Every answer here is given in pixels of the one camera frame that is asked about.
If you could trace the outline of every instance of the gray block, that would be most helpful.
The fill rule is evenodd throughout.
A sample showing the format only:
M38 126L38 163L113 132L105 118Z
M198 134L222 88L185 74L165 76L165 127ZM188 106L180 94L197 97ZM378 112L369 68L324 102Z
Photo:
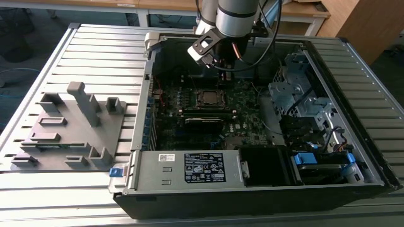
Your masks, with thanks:
M44 117L38 119L38 124L42 126L62 126L68 123L64 117Z
M88 96L88 100L89 100L89 104L92 106L92 108L94 109L96 112L100 112L101 111L101 108L100 108L100 104L94 98L94 95L90 94L90 95L86 95Z
M88 161L82 155L66 155L64 163L68 164L70 168L82 168L88 166Z
M37 160L28 154L18 154L12 158L12 163L17 167L33 167L37 165Z
M88 159L92 161L92 163L96 166L109 166L112 162L112 156L106 150L106 148L102 148L101 154L98 154L94 147L92 147L88 155Z
M108 114L122 114L124 109L120 105L120 101L117 97L109 97L105 103Z
M29 139L32 141L38 141L38 142L56 142L60 140L60 135L54 132L50 133L33 132Z
M118 143L120 127L124 114L109 115L105 101L98 102L101 111L97 113L100 125L90 127L85 116L81 114L76 101L66 100L57 105L54 113L42 112L36 124L32 127L32 133L57 133L58 141L33 141L29 138L21 143L20 148L24 152L40 160L40 165L32 166L32 171L70 171L72 168L64 163L65 156L84 156L88 165L80 167L80 171L108 171L112 162L108 164L108 158L114 156ZM122 109L126 103L120 102ZM40 119L61 119L66 121L65 125L40 124ZM94 147L98 151L98 158L92 154L90 149Z
M37 104L41 105L46 113L52 113L52 112L57 113L58 112L57 105L62 103L64 102L57 93L45 93Z
M100 123L100 119L96 115L96 109L90 105L89 98L84 92L85 85L82 82L72 81L68 86L68 93L74 97L77 106L84 114L88 123L92 127L96 127Z

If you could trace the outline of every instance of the power supply label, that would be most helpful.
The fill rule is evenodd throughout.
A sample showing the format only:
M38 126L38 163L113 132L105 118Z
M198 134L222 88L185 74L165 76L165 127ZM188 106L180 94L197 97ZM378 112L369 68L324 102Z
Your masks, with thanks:
M225 182L222 153L184 154L186 183Z

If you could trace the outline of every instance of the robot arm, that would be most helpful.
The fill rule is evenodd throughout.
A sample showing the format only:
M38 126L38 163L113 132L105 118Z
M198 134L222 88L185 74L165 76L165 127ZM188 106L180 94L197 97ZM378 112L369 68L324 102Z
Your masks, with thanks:
M201 9L201 21L196 34L201 35L188 49L198 64L208 68L218 63L233 68L237 56L233 46L244 54L248 39L266 37L268 31L261 22L254 24L260 0L205 0Z

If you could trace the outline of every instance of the barcode sticker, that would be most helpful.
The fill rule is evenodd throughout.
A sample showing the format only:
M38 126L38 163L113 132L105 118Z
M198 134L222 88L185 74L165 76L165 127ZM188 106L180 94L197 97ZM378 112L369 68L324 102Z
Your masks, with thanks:
M117 4L117 6L124 6L124 7L134 7L134 5L133 4Z
M158 155L158 162L173 162L176 161L174 154L160 154Z

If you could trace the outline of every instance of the circuit board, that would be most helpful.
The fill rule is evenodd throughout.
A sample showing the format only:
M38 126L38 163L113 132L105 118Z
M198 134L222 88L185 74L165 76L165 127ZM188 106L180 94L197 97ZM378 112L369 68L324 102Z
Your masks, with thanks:
M162 80L157 83L162 86L154 86L157 149L220 150L268 144L252 83L240 79L217 89L213 82L201 80L182 77L180 83ZM197 124L189 129L186 121Z

